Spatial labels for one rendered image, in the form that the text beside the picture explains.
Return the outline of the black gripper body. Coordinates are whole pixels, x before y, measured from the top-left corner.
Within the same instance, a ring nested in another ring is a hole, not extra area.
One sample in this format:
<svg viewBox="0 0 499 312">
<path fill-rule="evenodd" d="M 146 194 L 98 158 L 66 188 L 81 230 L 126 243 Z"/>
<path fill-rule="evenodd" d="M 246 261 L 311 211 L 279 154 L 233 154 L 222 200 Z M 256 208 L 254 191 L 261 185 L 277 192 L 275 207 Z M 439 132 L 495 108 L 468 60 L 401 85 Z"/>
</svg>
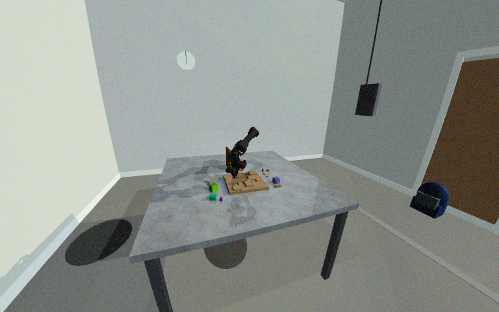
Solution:
<svg viewBox="0 0 499 312">
<path fill-rule="evenodd" d="M 240 158 L 237 158 L 237 159 L 236 159 L 236 161 L 239 161 L 239 159 L 240 159 Z M 235 167 L 235 165 L 236 165 L 236 161 L 235 161 L 235 162 L 231 162 L 230 166 L 232 166 L 232 167 L 228 167 L 228 168 L 225 170 L 225 172 L 227 172 L 227 173 L 232 173 L 232 174 L 233 174 L 233 173 L 235 173 L 235 172 L 236 172 L 236 170 L 237 170 L 237 168 Z"/>
</svg>

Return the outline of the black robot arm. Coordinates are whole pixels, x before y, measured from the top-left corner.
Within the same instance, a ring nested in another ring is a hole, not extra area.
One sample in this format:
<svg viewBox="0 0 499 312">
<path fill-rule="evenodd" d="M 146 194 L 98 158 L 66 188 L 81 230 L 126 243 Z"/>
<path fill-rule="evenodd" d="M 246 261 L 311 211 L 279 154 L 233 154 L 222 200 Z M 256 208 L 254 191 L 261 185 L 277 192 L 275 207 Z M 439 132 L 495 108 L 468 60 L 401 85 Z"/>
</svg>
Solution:
<svg viewBox="0 0 499 312">
<path fill-rule="evenodd" d="M 230 162 L 235 162 L 236 159 L 239 158 L 239 155 L 241 156 L 247 151 L 248 143 L 252 140 L 252 138 L 257 137 L 258 135 L 259 131 L 256 128 L 251 127 L 248 131 L 248 135 L 243 140 L 240 140 L 235 144 L 235 147 L 231 150 L 231 153 L 227 157 L 228 160 Z M 239 159 L 239 161 L 236 161 L 235 167 L 244 169 L 246 165 L 246 160 L 240 161 Z"/>
</svg>

